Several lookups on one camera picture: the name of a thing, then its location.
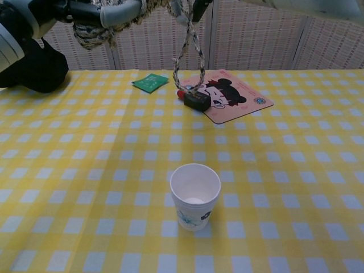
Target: black cloth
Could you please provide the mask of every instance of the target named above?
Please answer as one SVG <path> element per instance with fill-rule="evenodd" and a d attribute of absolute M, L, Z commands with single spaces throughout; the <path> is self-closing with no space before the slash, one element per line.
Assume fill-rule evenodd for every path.
<path fill-rule="evenodd" d="M 50 93 L 60 86 L 67 75 L 65 56 L 42 38 L 44 48 L 30 40 L 28 54 L 0 73 L 0 87 L 24 85 L 34 91 Z"/>

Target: table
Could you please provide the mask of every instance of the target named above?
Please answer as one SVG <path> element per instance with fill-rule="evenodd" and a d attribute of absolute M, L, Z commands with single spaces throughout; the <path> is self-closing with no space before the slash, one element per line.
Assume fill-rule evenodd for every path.
<path fill-rule="evenodd" d="M 131 86 L 151 72 L 171 82 Z M 0 272 L 364 272 L 364 72 L 232 73 L 275 106 L 215 125 L 170 71 L 1 91 Z M 168 184 L 190 162 L 222 180 L 196 234 Z"/>

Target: paper cup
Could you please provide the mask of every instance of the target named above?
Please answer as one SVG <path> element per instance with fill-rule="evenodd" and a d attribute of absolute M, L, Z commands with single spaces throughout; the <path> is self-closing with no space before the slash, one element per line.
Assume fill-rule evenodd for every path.
<path fill-rule="evenodd" d="M 201 164 L 183 165 L 173 172 L 169 184 L 178 223 L 189 231 L 203 229 L 221 190 L 215 171 Z"/>

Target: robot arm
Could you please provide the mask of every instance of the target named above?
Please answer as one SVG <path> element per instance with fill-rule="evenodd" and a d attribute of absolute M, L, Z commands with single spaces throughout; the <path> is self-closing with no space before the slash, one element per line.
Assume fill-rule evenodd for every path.
<path fill-rule="evenodd" d="M 27 54 L 27 43 L 41 38 L 57 20 L 108 28 L 131 22 L 140 15 L 139 0 L 119 6 L 97 7 L 89 0 L 5 0 L 0 4 L 0 72 Z M 171 0 L 173 13 L 184 24 L 180 0 Z M 241 0 L 275 9 L 291 10 L 311 16 L 350 20 L 364 25 L 364 0 Z M 198 22 L 212 0 L 195 0 L 193 21 Z"/>

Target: green packet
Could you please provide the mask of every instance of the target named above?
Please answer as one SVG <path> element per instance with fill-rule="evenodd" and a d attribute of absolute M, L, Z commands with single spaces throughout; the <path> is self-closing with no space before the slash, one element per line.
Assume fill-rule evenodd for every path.
<path fill-rule="evenodd" d="M 158 76 L 156 74 L 149 74 L 147 77 L 141 80 L 133 81 L 133 85 L 150 94 L 167 82 L 168 78 L 166 77 Z"/>

